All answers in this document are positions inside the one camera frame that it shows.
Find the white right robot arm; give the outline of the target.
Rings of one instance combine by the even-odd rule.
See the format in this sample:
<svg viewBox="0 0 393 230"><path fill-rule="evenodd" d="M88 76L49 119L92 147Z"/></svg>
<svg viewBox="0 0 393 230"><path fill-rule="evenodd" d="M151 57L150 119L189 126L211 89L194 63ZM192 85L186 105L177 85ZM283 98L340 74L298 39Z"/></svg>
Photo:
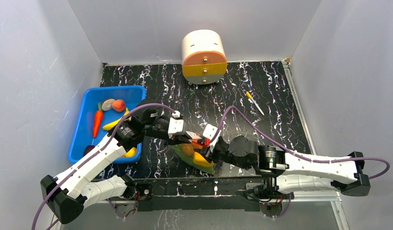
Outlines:
<svg viewBox="0 0 393 230"><path fill-rule="evenodd" d="M259 145L244 136L230 143L218 138L215 144L202 141L198 152L207 162L219 161L242 169L253 169L264 180L261 185L248 185L244 196L268 202L291 196L296 191L337 191L345 196L367 196L371 184L363 173L364 160L355 161L362 153L343 158L330 158L300 153L290 154L275 146Z"/></svg>

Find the clear red-zipper zip bag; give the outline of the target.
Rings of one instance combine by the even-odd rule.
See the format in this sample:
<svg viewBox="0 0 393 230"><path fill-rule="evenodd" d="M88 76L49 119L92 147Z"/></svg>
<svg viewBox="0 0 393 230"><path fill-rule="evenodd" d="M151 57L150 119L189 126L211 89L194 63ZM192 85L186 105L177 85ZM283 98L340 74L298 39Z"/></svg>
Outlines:
<svg viewBox="0 0 393 230"><path fill-rule="evenodd" d="M200 153L195 151L195 149L201 150L203 148L203 146L197 142L201 139L201 137L193 132L187 131L187 133L192 138L192 141L190 144L174 145L173 149L176 155L182 161L196 169L199 169L203 173L215 174L216 164L213 162L209 163Z"/></svg>

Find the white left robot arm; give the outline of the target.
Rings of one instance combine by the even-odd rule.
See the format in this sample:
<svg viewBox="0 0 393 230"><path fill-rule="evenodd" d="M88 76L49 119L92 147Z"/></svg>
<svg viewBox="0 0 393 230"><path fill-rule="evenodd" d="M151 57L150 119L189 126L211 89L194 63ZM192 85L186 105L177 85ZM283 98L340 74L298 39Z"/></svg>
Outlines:
<svg viewBox="0 0 393 230"><path fill-rule="evenodd" d="M81 160L56 176L46 175L40 181L43 201L56 216L56 223L68 224L82 211L112 197L131 199L136 182L130 176L113 176L100 182L93 179L108 165L122 157L144 137L166 140L169 145L190 143L183 116L159 103L140 105L125 114Z"/></svg>

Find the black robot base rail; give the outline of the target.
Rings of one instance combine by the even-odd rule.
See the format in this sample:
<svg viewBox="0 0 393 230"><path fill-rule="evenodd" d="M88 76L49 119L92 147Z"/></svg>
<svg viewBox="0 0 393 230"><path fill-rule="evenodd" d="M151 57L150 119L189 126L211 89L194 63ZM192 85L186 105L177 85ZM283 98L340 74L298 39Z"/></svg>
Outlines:
<svg viewBox="0 0 393 230"><path fill-rule="evenodd" d="M282 196L264 191L265 180L249 177L191 177L138 179L139 212L157 210L259 211L259 202L275 202Z"/></svg>

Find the green leafy vegetable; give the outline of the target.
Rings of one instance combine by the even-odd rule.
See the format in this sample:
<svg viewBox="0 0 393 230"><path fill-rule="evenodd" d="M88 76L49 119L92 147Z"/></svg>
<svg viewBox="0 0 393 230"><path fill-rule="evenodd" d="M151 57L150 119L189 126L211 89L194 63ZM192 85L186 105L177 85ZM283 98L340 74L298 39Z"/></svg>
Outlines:
<svg viewBox="0 0 393 230"><path fill-rule="evenodd" d="M175 145L173 147L173 149L174 149L176 155L182 161L187 163L188 165L202 171L203 173L208 173L208 174L215 174L216 173L216 170L215 170L216 164L214 164L213 167L205 168L205 167L201 167L201 166L198 166L193 163L192 157L193 157L194 152L193 152L192 146L189 147L188 144L180 144L180 145Z"/></svg>

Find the orange toy pumpkin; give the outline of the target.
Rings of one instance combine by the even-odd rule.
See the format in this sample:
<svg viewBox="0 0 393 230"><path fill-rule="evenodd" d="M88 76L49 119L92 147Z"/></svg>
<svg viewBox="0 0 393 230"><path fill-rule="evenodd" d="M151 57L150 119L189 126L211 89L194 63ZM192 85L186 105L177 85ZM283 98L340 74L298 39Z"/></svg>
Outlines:
<svg viewBox="0 0 393 230"><path fill-rule="evenodd" d="M200 144L200 143L194 142L194 141L193 141L191 144L192 144L192 148L193 148L193 149L199 149L199 150L201 150L202 148L205 147L203 144Z"/></svg>

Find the yellow toy bell pepper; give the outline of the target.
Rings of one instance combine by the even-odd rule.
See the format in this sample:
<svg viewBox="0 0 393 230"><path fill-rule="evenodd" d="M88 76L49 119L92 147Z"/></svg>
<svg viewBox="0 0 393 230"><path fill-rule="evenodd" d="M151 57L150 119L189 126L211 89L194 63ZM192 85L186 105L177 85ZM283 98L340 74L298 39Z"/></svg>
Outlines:
<svg viewBox="0 0 393 230"><path fill-rule="evenodd" d="M205 168L209 168L209 167L213 167L214 163L213 162L208 162L200 153L198 152L194 152L193 157L192 157L192 161L194 164L201 166L201 167L205 167Z"/></svg>

